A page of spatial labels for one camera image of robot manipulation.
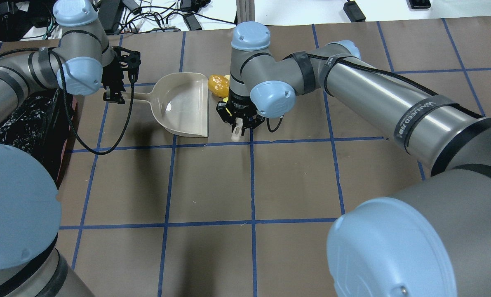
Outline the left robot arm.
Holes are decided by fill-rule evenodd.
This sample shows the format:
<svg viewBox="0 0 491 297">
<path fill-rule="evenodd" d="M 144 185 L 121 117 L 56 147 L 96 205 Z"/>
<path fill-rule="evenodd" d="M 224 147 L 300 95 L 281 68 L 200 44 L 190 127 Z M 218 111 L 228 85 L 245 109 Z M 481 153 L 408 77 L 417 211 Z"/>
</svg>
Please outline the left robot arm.
<svg viewBox="0 0 491 297">
<path fill-rule="evenodd" d="M 92 1 L 57 0 L 52 16 L 59 47 L 0 54 L 0 297 L 93 296 L 56 248 L 62 207 L 49 166 L 76 134 L 72 95 L 104 86 L 104 100 L 124 104 L 123 72 L 134 84 L 141 63 L 110 45 Z"/>
</svg>

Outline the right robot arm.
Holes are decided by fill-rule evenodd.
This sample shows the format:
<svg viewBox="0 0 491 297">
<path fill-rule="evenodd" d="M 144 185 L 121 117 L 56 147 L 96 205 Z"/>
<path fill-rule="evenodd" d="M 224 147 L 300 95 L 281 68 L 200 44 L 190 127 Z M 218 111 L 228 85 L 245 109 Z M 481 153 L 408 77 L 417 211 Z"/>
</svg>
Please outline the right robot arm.
<svg viewBox="0 0 491 297">
<path fill-rule="evenodd" d="M 491 297 L 491 117 L 374 68 L 349 40 L 277 61 L 269 29 L 243 22 L 230 45 L 223 122 L 244 133 L 320 88 L 431 170 L 335 220 L 327 261 L 338 297 Z"/>
</svg>

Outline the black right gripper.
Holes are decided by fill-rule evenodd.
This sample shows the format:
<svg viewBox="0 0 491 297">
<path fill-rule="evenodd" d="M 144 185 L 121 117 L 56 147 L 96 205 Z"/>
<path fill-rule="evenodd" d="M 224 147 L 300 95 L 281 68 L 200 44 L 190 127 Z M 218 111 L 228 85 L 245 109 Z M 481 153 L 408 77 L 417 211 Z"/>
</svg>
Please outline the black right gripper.
<svg viewBox="0 0 491 297">
<path fill-rule="evenodd" d="M 219 101 L 216 111 L 221 120 L 234 129 L 238 126 L 237 120 L 242 120 L 241 133 L 247 129 L 255 129 L 265 121 L 265 117 L 257 113 L 255 104 L 249 96 L 230 93 L 227 101 Z"/>
</svg>

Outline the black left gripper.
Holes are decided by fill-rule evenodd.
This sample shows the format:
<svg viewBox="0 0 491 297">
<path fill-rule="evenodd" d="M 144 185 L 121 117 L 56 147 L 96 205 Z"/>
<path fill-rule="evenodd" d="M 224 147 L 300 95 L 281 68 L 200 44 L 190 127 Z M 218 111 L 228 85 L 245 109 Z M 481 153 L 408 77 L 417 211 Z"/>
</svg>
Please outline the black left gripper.
<svg viewBox="0 0 491 297">
<path fill-rule="evenodd" d="M 141 66 L 141 53 L 139 51 L 125 49 L 124 47 L 111 46 L 107 52 L 111 61 L 103 67 L 102 85 L 105 89 L 103 101 L 108 103 L 125 104 L 122 92 L 125 92 L 124 73 L 127 73 L 130 83 L 138 80 Z"/>
</svg>

